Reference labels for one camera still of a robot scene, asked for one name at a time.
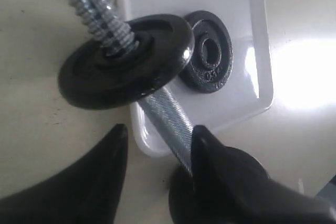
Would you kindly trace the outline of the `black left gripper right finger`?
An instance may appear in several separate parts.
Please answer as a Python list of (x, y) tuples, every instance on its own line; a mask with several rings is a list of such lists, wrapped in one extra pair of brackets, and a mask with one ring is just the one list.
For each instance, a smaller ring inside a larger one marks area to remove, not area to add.
[(171, 180), (174, 223), (335, 223), (331, 204), (274, 181), (254, 157), (203, 125), (193, 130), (191, 168), (178, 168)]

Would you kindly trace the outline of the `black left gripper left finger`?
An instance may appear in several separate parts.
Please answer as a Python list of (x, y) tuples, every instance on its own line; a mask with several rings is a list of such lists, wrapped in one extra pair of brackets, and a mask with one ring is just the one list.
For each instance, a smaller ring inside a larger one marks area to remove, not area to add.
[(1, 223), (114, 223), (128, 160), (116, 124), (88, 153), (47, 180), (1, 199)]

